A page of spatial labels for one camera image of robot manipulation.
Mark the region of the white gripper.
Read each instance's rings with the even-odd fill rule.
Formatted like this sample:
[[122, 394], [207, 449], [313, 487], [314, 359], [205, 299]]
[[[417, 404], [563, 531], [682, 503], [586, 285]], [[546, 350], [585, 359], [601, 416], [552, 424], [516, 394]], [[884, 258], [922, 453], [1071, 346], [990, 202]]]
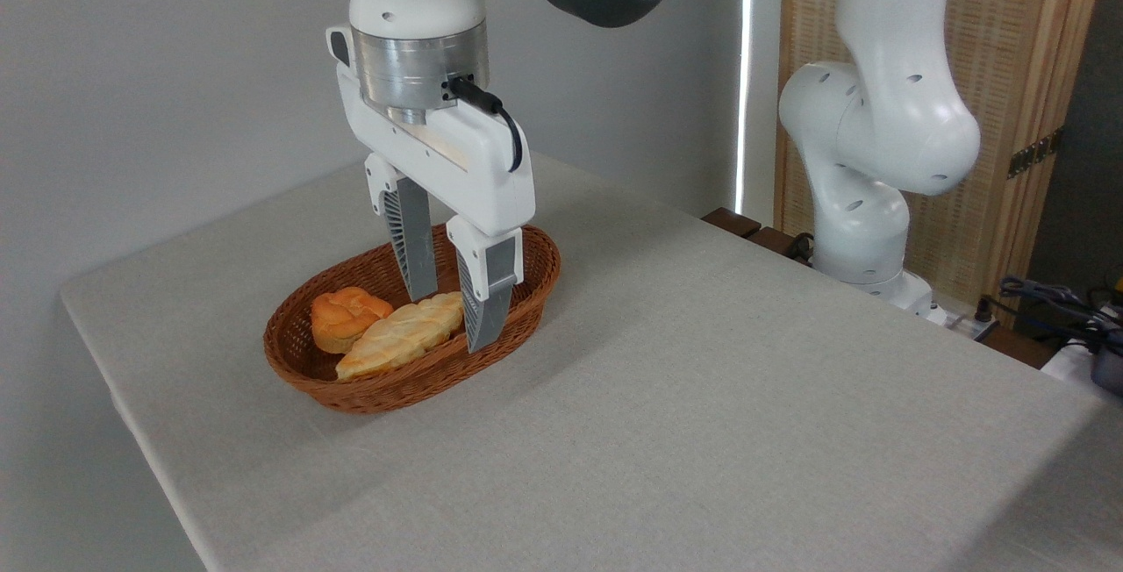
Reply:
[[464, 79], [489, 84], [484, 25], [438, 38], [381, 38], [334, 25], [326, 44], [365, 160], [369, 203], [414, 303], [438, 289], [429, 197], [460, 217], [446, 224], [456, 248], [462, 314], [472, 353], [497, 341], [523, 276], [521, 225], [536, 192], [528, 144], [514, 122], [455, 96]]

